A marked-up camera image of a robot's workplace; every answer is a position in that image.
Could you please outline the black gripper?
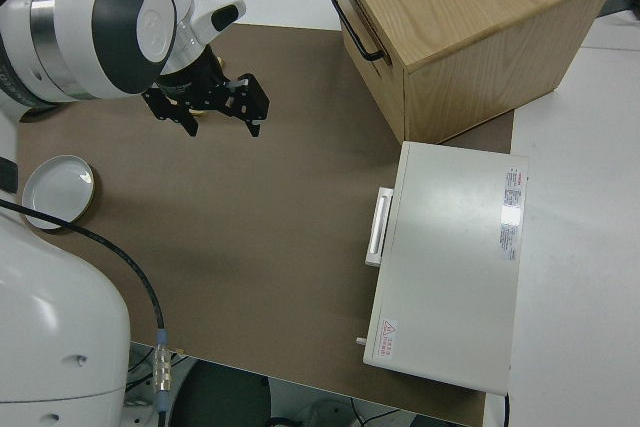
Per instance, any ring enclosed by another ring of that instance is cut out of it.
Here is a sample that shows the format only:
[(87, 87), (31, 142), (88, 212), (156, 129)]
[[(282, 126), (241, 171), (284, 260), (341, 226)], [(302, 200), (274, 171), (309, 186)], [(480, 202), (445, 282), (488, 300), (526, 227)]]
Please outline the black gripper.
[[(141, 97), (157, 120), (179, 124), (191, 137), (195, 137), (198, 130), (192, 115), (200, 116), (208, 111), (243, 121), (251, 136), (258, 137), (261, 125), (267, 120), (269, 98), (253, 74), (229, 81), (223, 73), (223, 64), (210, 48), (205, 48), (190, 65), (161, 75), (156, 80), (158, 89), (148, 89)], [(216, 92), (216, 86), (225, 82), (227, 101), (214, 103), (210, 96)], [(187, 101), (190, 102), (188, 108), (181, 106)]]

